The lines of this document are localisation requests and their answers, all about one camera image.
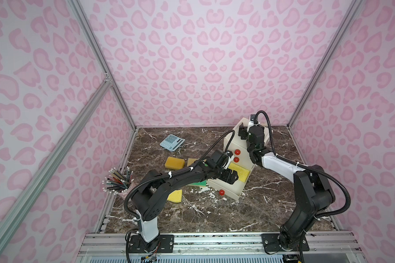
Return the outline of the pale yellow cellulose sponge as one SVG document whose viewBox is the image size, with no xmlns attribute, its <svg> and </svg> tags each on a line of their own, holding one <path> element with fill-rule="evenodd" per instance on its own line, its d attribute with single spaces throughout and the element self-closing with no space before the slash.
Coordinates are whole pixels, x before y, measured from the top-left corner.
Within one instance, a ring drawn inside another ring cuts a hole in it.
<svg viewBox="0 0 395 263">
<path fill-rule="evenodd" d="M 182 202 L 182 190 L 175 190 L 169 194 L 167 201 L 171 203 L 181 203 Z"/>
</svg>

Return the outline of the cream drawer cabinet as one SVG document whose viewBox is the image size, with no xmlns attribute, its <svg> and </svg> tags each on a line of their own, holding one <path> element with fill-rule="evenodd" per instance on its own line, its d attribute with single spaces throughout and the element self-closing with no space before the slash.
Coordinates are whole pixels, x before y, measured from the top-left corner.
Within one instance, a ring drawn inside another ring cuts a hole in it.
<svg viewBox="0 0 395 263">
<path fill-rule="evenodd" d="M 228 134 L 224 138 L 224 149 L 231 151 L 233 153 L 233 159 L 235 157 L 239 157 L 240 161 L 238 163 L 233 163 L 251 171 L 253 170 L 253 167 L 255 165 L 258 165 L 260 167 L 264 166 L 264 160 L 268 158 L 274 158 L 275 157 L 275 149 L 272 146 L 271 149 L 267 149 L 266 143 L 269 141 L 269 138 L 272 136 L 272 131 L 270 127 L 264 127 L 264 142 L 265 142 L 265 147 L 262 150 L 258 151 L 253 151 L 253 152 L 248 152 L 247 151 L 247 144 L 246 140 L 241 140 L 240 137 L 238 136 L 238 131 L 239 131 L 239 126 L 243 124 L 244 126 L 248 126 L 249 119 L 247 118 L 242 118 L 242 120 L 234 127 L 235 133 Z M 235 155 L 234 151 L 238 149 L 241 151 L 240 155 Z"/>
</svg>

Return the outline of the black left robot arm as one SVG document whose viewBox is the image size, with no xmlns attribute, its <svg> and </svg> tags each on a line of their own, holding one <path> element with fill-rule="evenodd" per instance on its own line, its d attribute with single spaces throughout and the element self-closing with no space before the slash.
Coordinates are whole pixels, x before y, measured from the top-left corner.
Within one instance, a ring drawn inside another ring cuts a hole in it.
<svg viewBox="0 0 395 263">
<path fill-rule="evenodd" d="M 229 169 L 233 159 L 231 151 L 216 150 L 212 155 L 177 171 L 149 171 L 127 194 L 124 202 L 125 211 L 138 221 L 140 240 L 145 244 L 153 244 L 159 238 L 158 216 L 172 192 L 207 179 L 220 179 L 227 184 L 234 184 L 239 177 L 236 171 Z"/>
</svg>

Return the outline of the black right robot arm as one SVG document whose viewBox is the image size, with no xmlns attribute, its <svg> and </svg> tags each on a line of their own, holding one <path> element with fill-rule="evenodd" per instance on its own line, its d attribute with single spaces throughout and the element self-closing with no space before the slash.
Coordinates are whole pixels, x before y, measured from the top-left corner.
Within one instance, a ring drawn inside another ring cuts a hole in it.
<svg viewBox="0 0 395 263">
<path fill-rule="evenodd" d="M 327 174 L 318 165 L 306 166 L 289 160 L 269 150 L 264 143 L 264 127 L 243 124 L 239 126 L 239 136 L 246 141 L 252 163 L 274 171 L 294 184 L 296 207 L 290 218 L 280 227 L 278 244 L 281 249 L 302 250 L 306 232 L 321 217 L 345 212 L 351 205 L 351 196 L 343 184 Z M 345 204 L 334 211 L 325 211 L 336 200 L 330 182 L 336 184 L 345 196 Z"/>
</svg>

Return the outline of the green and yellow scrub sponge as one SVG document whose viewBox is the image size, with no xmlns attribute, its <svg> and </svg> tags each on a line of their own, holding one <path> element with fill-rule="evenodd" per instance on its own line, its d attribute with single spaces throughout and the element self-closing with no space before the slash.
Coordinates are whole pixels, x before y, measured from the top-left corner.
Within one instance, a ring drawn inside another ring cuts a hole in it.
<svg viewBox="0 0 395 263">
<path fill-rule="evenodd" d="M 204 180 L 204 181 L 198 182 L 198 183 L 191 183 L 191 184 L 189 184 L 189 186 L 206 187 L 207 186 L 207 181 Z"/>
</svg>

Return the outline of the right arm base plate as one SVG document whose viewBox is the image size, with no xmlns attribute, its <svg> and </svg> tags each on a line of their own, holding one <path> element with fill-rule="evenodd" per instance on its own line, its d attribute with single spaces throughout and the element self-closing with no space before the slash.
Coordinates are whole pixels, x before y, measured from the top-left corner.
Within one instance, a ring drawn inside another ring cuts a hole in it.
<svg viewBox="0 0 395 263">
<path fill-rule="evenodd" d="M 278 252 L 308 252 L 309 245 L 306 238 L 299 236 L 290 238 L 282 233 L 264 233 L 261 234 L 262 245 L 267 254 Z"/>
</svg>

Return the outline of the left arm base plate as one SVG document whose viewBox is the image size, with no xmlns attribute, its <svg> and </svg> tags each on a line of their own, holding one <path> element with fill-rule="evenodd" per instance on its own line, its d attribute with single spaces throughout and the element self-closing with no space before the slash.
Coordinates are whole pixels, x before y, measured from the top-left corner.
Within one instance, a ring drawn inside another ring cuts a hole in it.
<svg viewBox="0 0 395 263">
<path fill-rule="evenodd" d="M 174 235 L 158 235 L 155 239 L 147 243 L 141 235 L 133 235 L 127 242 L 129 253 L 172 253 L 174 245 Z"/>
</svg>

